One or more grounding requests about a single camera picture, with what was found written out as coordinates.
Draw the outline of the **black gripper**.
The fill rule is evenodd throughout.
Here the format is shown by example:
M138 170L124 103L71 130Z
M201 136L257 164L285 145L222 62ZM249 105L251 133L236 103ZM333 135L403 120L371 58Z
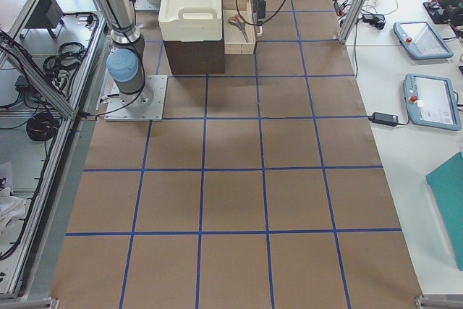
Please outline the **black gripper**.
M266 0L252 0L252 10L257 16L257 36L261 36L263 34L263 23L266 19Z

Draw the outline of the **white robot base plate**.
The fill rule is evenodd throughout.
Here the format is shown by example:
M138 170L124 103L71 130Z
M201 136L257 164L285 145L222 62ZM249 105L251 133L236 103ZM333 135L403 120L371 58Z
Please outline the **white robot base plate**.
M103 117L109 121L161 121L166 97L168 77L166 75L147 75L145 87L140 95L120 94L114 82L107 109Z

